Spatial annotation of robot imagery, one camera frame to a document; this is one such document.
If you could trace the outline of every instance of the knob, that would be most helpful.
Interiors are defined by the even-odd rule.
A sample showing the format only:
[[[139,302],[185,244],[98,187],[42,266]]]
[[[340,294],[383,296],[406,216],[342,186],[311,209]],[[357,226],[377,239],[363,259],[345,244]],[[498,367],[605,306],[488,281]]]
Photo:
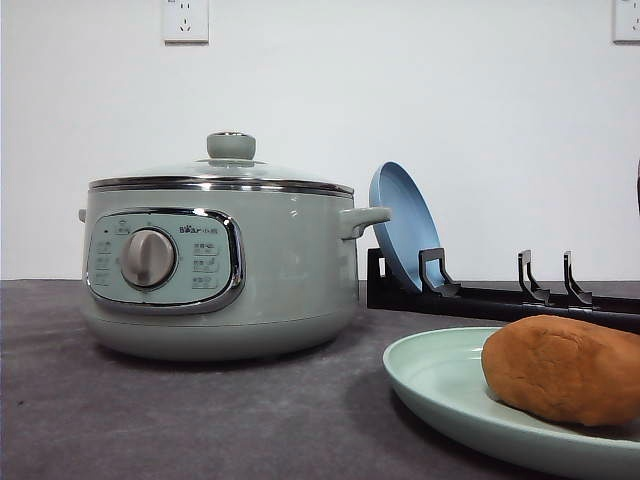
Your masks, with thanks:
[[[138,230],[122,247],[122,276],[138,287],[154,287],[171,274],[175,258],[175,250],[166,235],[157,230]]]
[[[207,152],[214,160],[252,160],[256,153],[256,139],[240,132],[212,133],[207,137]]]

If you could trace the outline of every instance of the brand logo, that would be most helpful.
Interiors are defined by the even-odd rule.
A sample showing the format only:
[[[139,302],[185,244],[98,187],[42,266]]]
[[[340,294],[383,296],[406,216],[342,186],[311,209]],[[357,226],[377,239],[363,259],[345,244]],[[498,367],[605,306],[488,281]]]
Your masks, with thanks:
[[[207,227],[194,227],[193,225],[183,225],[179,228],[180,233],[208,233],[211,235],[217,235],[217,228]]]

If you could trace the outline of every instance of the gray countertop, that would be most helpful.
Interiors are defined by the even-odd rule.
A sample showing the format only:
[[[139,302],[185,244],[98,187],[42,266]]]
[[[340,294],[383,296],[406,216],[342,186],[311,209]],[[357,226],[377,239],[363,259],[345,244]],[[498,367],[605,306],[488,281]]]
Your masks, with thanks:
[[[640,293],[640,282],[583,283]],[[551,478],[434,431],[382,367],[384,348],[406,335],[500,322],[365,309],[335,340],[303,352],[180,364],[96,344],[80,289],[2,284],[7,480]]]

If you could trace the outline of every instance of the bun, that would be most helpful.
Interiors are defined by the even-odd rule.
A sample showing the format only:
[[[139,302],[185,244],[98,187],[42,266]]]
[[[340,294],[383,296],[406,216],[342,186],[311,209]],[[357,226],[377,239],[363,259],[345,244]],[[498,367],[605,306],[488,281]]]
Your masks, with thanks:
[[[548,420],[619,425],[640,416],[640,335],[527,317],[487,339],[482,369],[502,401]]]

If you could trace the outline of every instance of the pot base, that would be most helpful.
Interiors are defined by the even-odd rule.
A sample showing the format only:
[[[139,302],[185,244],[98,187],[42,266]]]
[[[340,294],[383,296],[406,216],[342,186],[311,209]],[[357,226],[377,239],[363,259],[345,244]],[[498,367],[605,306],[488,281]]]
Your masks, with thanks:
[[[98,341],[138,357],[176,361],[240,360],[278,355],[334,338],[353,312],[246,325],[135,325],[86,316]]]

